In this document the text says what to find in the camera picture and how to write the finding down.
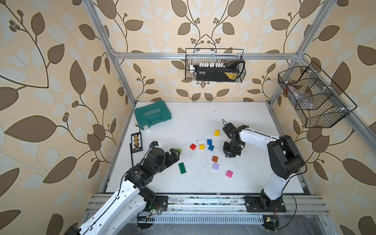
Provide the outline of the dark green long lego brick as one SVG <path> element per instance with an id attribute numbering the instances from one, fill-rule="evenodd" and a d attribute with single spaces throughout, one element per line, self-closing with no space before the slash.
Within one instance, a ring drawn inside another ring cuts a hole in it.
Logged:
<path id="1" fill-rule="evenodd" d="M 181 174 L 187 173 L 184 163 L 179 163 L 178 166 Z"/>

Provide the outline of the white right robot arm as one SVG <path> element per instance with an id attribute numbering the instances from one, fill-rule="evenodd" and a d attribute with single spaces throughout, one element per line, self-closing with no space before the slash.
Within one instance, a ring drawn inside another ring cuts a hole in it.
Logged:
<path id="1" fill-rule="evenodd" d="M 260 196 L 245 197 L 247 212 L 286 212 L 284 190 L 289 181 L 299 175 L 298 171 L 306 165 L 293 139 L 288 135 L 269 136 L 250 129 L 247 125 L 235 127 L 226 121 L 223 121 L 222 130 L 230 139 L 223 145 L 226 158 L 240 156 L 246 144 L 268 152 L 273 173 Z"/>

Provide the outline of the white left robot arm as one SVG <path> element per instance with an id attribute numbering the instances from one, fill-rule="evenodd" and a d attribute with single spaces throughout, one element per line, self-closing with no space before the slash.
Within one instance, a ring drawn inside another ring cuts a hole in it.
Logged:
<path id="1" fill-rule="evenodd" d="M 116 235 L 140 212 L 153 211 L 155 192 L 147 185 L 154 176 L 180 160 L 181 151 L 165 152 L 154 141 L 141 161 L 121 178 L 119 188 L 107 202 L 80 227 L 71 226 L 67 235 Z"/>

